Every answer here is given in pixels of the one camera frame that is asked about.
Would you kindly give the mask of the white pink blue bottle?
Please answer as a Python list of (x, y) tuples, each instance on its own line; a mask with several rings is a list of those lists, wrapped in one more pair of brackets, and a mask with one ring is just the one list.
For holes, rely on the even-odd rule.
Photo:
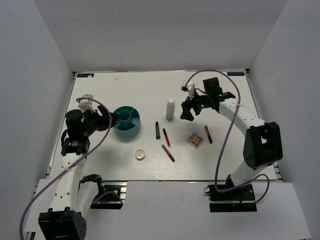
[(175, 116), (175, 99), (169, 98), (166, 103), (166, 112), (165, 112), (165, 118), (168, 121), (172, 121)]

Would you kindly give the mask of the black makeup tube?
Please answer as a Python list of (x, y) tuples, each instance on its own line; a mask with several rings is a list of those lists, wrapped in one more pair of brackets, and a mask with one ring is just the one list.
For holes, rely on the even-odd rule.
[(155, 135), (156, 135), (156, 139), (157, 140), (159, 140), (161, 138), (160, 126), (159, 126), (159, 122), (158, 121), (155, 122)]

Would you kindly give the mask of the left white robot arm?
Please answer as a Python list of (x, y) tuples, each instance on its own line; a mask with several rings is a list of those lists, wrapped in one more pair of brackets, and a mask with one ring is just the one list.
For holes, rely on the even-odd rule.
[(96, 131), (110, 130), (118, 121), (116, 112), (108, 113), (99, 105), (70, 110), (65, 115), (67, 129), (61, 138), (61, 173), (53, 200), (38, 224), (47, 240), (83, 240), (87, 233), (85, 219), (94, 199), (105, 196), (106, 187), (98, 174), (82, 176), (90, 140)]

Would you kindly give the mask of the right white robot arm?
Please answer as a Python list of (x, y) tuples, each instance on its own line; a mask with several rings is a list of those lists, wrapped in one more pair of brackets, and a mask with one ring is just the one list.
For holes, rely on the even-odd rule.
[(181, 89), (188, 93), (182, 102), (182, 120), (193, 121), (203, 109), (213, 109), (231, 121), (244, 135), (243, 161), (225, 181), (226, 195), (236, 200), (262, 170), (283, 158), (280, 127), (266, 122), (246, 110), (231, 92), (223, 92), (218, 78), (203, 81), (204, 93), (196, 92), (192, 81), (184, 81)]

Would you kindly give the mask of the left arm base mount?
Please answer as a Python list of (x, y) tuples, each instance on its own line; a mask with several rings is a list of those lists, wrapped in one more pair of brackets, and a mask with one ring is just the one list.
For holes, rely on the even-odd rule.
[(120, 210), (125, 202), (127, 182), (104, 181), (104, 192), (99, 193), (90, 206), (95, 210)]

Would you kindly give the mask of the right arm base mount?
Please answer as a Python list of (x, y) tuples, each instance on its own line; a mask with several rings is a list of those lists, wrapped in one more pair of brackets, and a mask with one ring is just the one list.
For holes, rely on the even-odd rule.
[(251, 184), (228, 192), (218, 192), (214, 184), (204, 188), (211, 213), (256, 212), (256, 198)]

